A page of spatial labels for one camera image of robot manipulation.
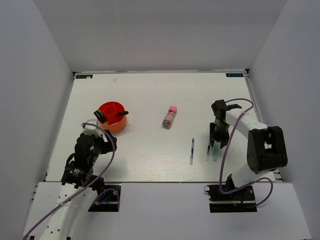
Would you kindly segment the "pink capped clear marker tube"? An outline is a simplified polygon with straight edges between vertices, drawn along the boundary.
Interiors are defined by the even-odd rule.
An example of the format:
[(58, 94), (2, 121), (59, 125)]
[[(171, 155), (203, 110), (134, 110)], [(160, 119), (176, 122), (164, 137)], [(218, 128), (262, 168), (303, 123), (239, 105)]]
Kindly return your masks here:
[(165, 115), (164, 119), (162, 120), (162, 126), (165, 129), (169, 129), (173, 123), (173, 120), (175, 118), (175, 115), (177, 113), (177, 107), (176, 106), (170, 106), (170, 108), (167, 111), (167, 114)]

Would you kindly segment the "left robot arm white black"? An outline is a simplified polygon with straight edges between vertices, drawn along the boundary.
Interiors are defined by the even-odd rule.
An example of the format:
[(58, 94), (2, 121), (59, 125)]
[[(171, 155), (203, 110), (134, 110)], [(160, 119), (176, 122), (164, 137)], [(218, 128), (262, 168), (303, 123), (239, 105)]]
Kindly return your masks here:
[(56, 207), (49, 213), (49, 222), (40, 236), (42, 240), (76, 240), (81, 234), (84, 217), (92, 205), (107, 192), (101, 176), (94, 175), (93, 166), (100, 155), (117, 149), (117, 139), (109, 130), (102, 134), (82, 133), (74, 153), (66, 161)]

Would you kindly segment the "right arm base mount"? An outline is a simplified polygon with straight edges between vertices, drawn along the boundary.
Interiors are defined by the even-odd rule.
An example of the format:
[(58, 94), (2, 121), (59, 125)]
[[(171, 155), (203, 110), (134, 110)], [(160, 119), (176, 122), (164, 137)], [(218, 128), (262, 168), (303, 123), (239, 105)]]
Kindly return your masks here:
[(256, 197), (250, 185), (232, 194), (222, 194), (218, 184), (206, 185), (210, 213), (254, 213), (257, 212)]

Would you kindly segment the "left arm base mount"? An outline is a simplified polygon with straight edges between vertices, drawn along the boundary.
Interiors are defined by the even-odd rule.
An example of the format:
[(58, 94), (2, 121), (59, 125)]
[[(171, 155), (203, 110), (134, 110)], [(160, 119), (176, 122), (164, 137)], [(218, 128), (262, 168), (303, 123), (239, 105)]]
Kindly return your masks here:
[(93, 201), (88, 212), (117, 213), (120, 210), (122, 184), (106, 184)]

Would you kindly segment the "green capped black highlighter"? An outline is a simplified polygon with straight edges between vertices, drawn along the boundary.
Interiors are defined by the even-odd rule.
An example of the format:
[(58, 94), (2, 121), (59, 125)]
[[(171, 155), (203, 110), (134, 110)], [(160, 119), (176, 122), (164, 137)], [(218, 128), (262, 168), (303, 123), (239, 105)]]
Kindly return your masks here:
[(100, 123), (104, 124), (106, 122), (106, 118), (104, 117), (104, 114), (100, 110), (96, 110), (93, 114), (95, 115), (95, 117)]

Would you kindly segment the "black handled scissors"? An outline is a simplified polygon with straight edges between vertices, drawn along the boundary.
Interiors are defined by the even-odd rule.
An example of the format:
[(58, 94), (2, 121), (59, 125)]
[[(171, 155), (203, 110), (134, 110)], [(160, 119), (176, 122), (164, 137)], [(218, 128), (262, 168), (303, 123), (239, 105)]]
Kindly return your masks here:
[(122, 116), (126, 116), (126, 115), (128, 115), (128, 114), (129, 114), (128, 111), (123, 111), (123, 112), (117, 113), (116, 116), (117, 116), (117, 117), (122, 117)]

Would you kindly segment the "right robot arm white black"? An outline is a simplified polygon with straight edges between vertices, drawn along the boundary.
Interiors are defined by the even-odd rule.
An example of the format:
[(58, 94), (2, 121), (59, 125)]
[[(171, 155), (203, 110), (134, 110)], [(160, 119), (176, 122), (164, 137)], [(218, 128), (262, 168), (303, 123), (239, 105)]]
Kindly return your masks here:
[[(236, 200), (244, 188), (265, 179), (265, 174), (286, 167), (288, 156), (283, 130), (279, 126), (268, 126), (243, 110), (234, 100), (216, 100), (211, 109), (215, 117), (209, 125), (209, 145), (224, 149), (219, 178), (219, 191)], [(247, 140), (246, 162), (223, 181), (224, 162), (235, 131)]]

